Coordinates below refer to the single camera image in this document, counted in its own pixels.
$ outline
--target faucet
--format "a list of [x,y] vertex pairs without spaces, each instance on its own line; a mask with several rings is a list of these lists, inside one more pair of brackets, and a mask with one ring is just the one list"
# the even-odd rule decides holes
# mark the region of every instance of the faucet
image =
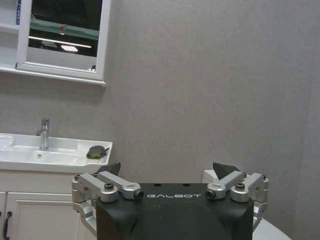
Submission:
[[49,126],[50,119],[42,118],[41,119],[41,129],[36,131],[36,135],[40,136],[40,150],[47,151],[49,149]]

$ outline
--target screw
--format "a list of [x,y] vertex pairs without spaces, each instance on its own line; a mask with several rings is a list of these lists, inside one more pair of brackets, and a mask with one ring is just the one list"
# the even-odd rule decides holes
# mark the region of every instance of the screw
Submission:
[[138,190],[134,192],[133,197],[134,197],[134,200],[141,200],[144,197],[144,195],[145,193],[143,191]]
[[244,190],[246,185],[244,185],[242,182],[239,182],[235,185],[235,189],[237,190]]
[[209,199],[209,200],[213,200],[216,197],[216,193],[214,191],[206,191],[205,192],[205,196]]
[[112,189],[114,189],[114,185],[112,183],[106,183],[104,185],[104,189],[105,190],[112,190]]

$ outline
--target metal bracket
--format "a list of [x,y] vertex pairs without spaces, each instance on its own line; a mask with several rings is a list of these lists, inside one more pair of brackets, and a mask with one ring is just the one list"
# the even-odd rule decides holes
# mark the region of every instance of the metal bracket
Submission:
[[98,179],[105,183],[114,184],[125,199],[139,200],[144,196],[144,192],[141,190],[140,184],[126,181],[108,171],[100,172]]
[[100,198],[102,202],[111,203],[118,199],[118,191],[126,199],[139,200],[144,192],[136,182],[128,182],[110,172],[103,171],[90,175],[84,173],[76,175],[72,180],[73,209],[80,213],[81,222],[97,237],[97,221],[92,206]]
[[232,186],[244,180],[241,171],[234,171],[219,181],[207,185],[206,197],[210,200],[224,199]]
[[234,171],[221,180],[209,183],[206,196],[210,200],[223,199],[229,190],[231,199],[236,202],[245,203],[249,201],[249,198],[254,201],[254,231],[262,219],[262,213],[267,209],[269,179],[259,173],[249,175]]

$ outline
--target mirror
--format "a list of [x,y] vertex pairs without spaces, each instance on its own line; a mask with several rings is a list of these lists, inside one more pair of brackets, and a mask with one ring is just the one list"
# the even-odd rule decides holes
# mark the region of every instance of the mirror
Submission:
[[32,0],[26,61],[95,72],[103,0]]

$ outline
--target sink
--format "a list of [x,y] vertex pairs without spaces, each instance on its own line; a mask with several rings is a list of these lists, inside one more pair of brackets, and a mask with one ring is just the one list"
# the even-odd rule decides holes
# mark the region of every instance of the sink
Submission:
[[[41,151],[40,136],[0,133],[0,170],[56,173],[94,173],[109,163],[112,142],[49,137],[49,150]],[[101,159],[86,157],[90,147],[109,148]]]

